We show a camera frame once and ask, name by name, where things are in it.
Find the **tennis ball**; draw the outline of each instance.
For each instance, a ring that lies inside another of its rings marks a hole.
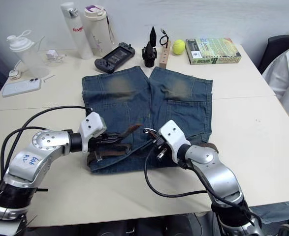
[[[173,53],[181,55],[185,50],[185,42],[181,39],[176,40],[173,43]]]

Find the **book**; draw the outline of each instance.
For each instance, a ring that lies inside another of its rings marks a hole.
[[[191,65],[238,63],[242,58],[230,38],[186,39]]]

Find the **black figurine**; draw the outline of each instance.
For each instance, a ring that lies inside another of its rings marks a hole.
[[[146,67],[153,67],[154,61],[156,57],[158,56],[158,53],[156,51],[156,33],[154,27],[152,27],[151,33],[150,33],[150,41],[142,49],[142,58],[144,59],[144,65]]]

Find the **white wall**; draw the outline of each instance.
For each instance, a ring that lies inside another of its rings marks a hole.
[[[32,29],[41,49],[73,49],[60,4],[65,0],[0,0],[0,55],[9,66],[17,58],[6,37]],[[174,39],[230,37],[255,64],[267,38],[289,33],[289,0],[74,0],[79,10],[99,4],[107,10],[118,41],[143,47],[152,26]]]

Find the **water bottle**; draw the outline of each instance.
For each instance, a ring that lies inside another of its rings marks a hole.
[[[104,7],[90,5],[85,7],[85,17],[87,19],[86,31],[91,45],[96,44],[93,52],[97,56],[105,56],[113,50],[113,34]]]
[[[74,3],[66,2],[61,4],[60,7],[81,58],[90,59],[93,56],[93,52],[86,38],[81,18]]]
[[[37,78],[45,77],[49,74],[48,67],[37,53],[35,43],[24,37],[31,33],[31,30],[24,31],[21,35],[11,35],[7,37],[10,49],[28,67],[29,71]]]

